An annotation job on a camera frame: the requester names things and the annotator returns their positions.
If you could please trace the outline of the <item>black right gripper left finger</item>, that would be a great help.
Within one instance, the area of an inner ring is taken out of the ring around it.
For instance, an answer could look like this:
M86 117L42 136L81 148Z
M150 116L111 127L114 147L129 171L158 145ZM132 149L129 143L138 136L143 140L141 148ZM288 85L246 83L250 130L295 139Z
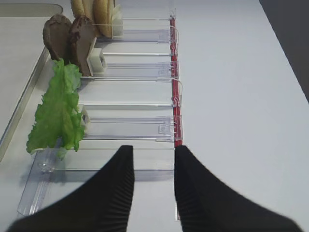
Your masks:
M125 232L134 193L133 146L123 145L75 191L14 222L10 232Z

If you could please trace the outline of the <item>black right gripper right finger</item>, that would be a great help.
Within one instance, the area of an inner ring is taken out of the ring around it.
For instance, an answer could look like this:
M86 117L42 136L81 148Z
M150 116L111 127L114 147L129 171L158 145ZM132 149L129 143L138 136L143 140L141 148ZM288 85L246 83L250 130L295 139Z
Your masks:
M175 148L174 192L184 232L299 232L291 219L231 189L184 145Z

